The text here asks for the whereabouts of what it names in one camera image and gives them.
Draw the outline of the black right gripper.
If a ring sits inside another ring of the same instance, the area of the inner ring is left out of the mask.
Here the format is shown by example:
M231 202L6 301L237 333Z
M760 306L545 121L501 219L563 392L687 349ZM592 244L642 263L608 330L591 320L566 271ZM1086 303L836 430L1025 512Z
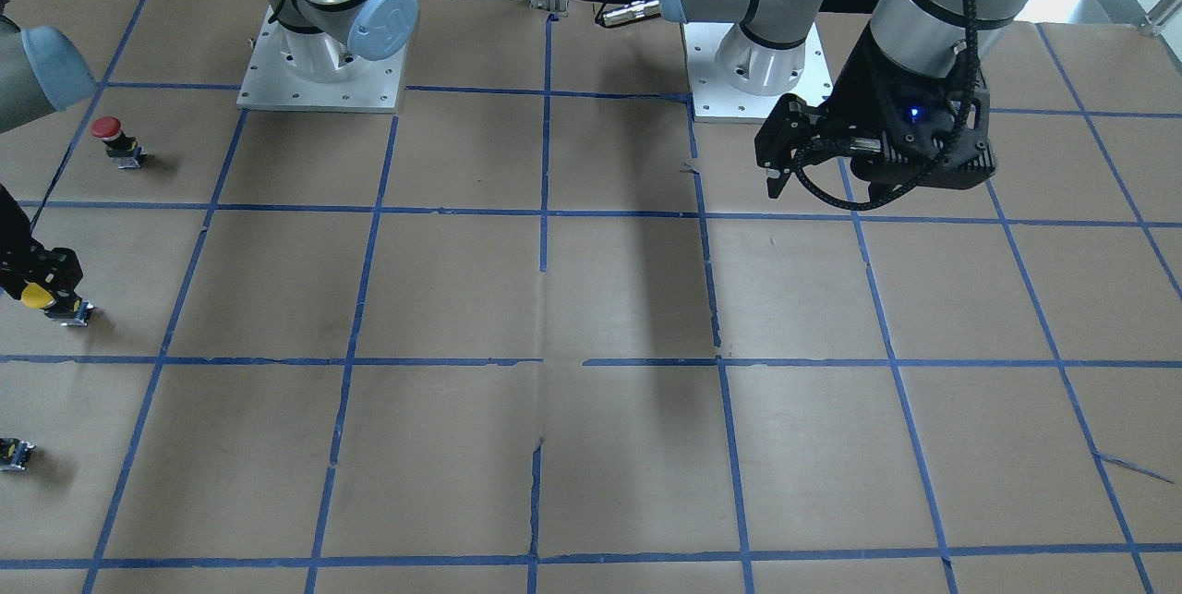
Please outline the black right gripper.
M1 188L1 286L13 299L54 299L51 291L73 291L83 270L77 253L69 248L46 249L32 236L30 216Z

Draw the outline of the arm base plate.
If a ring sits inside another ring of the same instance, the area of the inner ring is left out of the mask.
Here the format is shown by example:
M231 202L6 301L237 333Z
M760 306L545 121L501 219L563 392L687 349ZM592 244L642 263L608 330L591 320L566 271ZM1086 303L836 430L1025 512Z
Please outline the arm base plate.
M396 115L408 46L370 61L326 34L269 21L266 9L236 105L271 113Z
M760 123L784 93L817 106L832 92L816 26L790 50L755 45L735 22L684 22L682 35L697 120Z

